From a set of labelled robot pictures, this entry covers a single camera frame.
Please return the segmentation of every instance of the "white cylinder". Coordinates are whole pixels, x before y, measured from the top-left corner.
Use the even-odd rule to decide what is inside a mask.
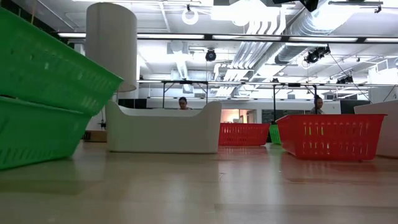
[[[137,18],[129,9],[96,3],[87,9],[86,56],[124,79],[119,91],[137,85]]]

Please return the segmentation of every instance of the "person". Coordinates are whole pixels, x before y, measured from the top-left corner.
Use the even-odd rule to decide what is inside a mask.
[[[187,99],[183,96],[178,100],[178,103],[180,105],[180,110],[192,110],[192,108],[187,107],[188,101]]]
[[[325,114],[322,111],[322,106],[323,106],[322,98],[320,98],[318,95],[316,95],[313,103],[314,103],[315,106],[312,108],[310,114],[316,114],[315,113],[315,107],[317,107],[317,112],[318,112],[317,114]]]

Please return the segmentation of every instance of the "green bin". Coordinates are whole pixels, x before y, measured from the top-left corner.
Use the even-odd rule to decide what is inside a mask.
[[[0,169],[71,156],[91,116],[0,97]]]
[[[123,81],[0,8],[0,94],[98,114]]]
[[[282,144],[280,141],[279,130],[277,124],[272,124],[269,127],[269,134],[271,135],[271,141],[274,144]]]

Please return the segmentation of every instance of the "wooden floor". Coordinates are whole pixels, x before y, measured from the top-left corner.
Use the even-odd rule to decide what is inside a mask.
[[[218,155],[105,148],[82,144],[73,160],[0,172],[0,222],[398,223],[398,160],[298,161],[277,146]]]

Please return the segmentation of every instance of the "plastic basket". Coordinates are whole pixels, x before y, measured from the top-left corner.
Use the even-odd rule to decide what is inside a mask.
[[[371,160],[384,114],[287,115],[277,121],[282,147],[299,159]]]
[[[267,142],[269,124],[221,123],[219,146],[262,146]]]
[[[2,95],[96,115],[123,81],[1,8],[0,27]]]
[[[0,169],[71,156],[90,118],[0,97]]]
[[[273,144],[281,144],[277,124],[272,124],[269,126],[269,134],[271,135],[271,141]]]

